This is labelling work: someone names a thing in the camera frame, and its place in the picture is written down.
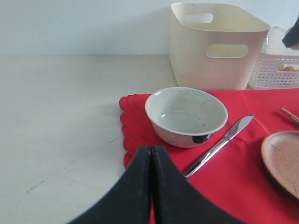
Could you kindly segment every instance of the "white ceramic bowl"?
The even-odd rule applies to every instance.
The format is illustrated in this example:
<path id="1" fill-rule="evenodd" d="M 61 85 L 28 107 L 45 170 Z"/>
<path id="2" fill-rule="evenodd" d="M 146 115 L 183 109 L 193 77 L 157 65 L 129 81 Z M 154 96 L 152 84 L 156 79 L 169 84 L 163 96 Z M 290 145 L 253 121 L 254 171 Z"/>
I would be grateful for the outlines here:
<path id="1" fill-rule="evenodd" d="M 170 87 L 153 93 L 145 103 L 145 111 L 161 139 L 183 148 L 203 144 L 228 119 L 220 100 L 187 87 Z"/>

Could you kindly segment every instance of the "butter knife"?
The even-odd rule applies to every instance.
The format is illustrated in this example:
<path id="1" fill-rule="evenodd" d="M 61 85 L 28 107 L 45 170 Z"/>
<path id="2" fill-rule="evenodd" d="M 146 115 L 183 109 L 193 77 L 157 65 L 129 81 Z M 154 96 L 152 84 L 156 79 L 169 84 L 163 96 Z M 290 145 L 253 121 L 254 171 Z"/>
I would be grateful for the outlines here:
<path id="1" fill-rule="evenodd" d="M 198 171 L 206 162 L 208 162 L 220 149 L 222 149 L 230 140 L 232 140 L 241 130 L 243 130 L 255 117 L 255 114 L 249 114 L 238 120 L 225 134 L 215 146 L 205 153 L 184 173 L 185 178 L 191 177 Z"/>

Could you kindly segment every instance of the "white basket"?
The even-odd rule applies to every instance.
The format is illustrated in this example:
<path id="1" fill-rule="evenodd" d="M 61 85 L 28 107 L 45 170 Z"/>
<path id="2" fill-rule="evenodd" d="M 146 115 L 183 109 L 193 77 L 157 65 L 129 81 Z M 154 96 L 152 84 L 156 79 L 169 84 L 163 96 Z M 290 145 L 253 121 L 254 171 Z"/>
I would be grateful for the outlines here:
<path id="1" fill-rule="evenodd" d="M 270 28 L 232 5 L 172 4 L 169 57 L 178 86 L 245 89 Z"/>
<path id="2" fill-rule="evenodd" d="M 299 69 L 299 51 L 288 49 L 282 39 L 285 29 L 272 27 L 268 33 L 268 53 L 260 53 L 248 86 L 252 89 L 282 89 L 299 87 L 299 71 L 279 71 L 281 65 Z"/>

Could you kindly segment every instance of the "red tablecloth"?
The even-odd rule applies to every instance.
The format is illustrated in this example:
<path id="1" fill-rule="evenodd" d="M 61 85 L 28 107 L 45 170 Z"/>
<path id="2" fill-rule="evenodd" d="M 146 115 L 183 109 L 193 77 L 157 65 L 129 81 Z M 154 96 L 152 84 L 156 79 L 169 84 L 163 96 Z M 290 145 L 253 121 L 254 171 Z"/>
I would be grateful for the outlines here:
<path id="1" fill-rule="evenodd" d="M 156 135 L 144 110 L 149 95 L 122 97 L 125 166 L 139 146 L 164 145 L 178 169 L 183 171 L 219 141 L 239 118 L 255 113 L 254 120 L 189 181 L 211 202 L 246 223 L 299 224 L 299 203 L 269 178 L 260 151 L 261 142 L 268 134 L 298 130 L 299 125 L 280 109 L 284 107 L 299 114 L 299 89 L 210 93 L 227 107 L 228 121 L 206 144 L 190 149 L 168 145 Z"/>

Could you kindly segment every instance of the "brown plate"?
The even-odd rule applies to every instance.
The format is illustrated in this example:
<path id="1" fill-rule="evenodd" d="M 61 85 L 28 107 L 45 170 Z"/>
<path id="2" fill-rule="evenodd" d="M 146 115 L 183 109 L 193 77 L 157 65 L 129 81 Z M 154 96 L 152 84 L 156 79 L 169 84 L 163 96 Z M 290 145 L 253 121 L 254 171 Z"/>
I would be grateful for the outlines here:
<path id="1" fill-rule="evenodd" d="M 262 158 L 274 179 L 299 199 L 299 131 L 269 135 L 262 143 Z"/>

